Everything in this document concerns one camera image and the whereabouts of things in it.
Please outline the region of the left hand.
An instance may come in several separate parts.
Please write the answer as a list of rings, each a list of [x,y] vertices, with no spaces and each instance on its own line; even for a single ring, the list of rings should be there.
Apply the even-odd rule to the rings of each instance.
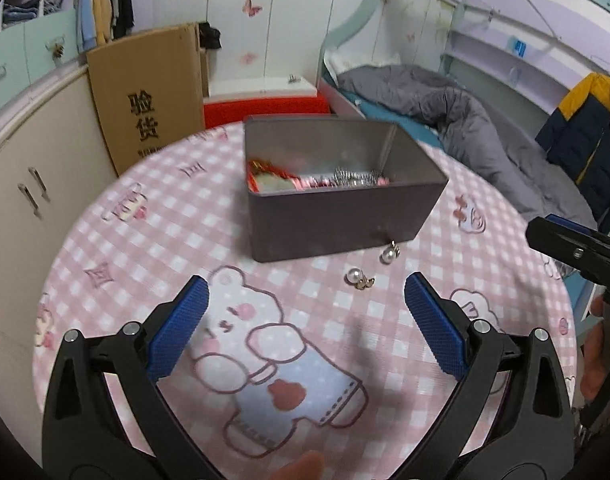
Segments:
[[[270,480],[320,480],[324,470],[325,456],[317,451],[308,451],[276,470]]]

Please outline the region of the right hand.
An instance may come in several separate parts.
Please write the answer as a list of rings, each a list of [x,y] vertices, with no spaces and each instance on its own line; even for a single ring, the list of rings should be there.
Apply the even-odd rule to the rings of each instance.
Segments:
[[[603,316],[603,296],[597,296],[592,300],[590,312],[593,316]],[[604,346],[604,330],[602,322],[599,322],[587,335],[584,344],[584,374],[580,381],[580,392],[587,401],[593,401],[597,396],[608,368],[604,366],[602,351]]]

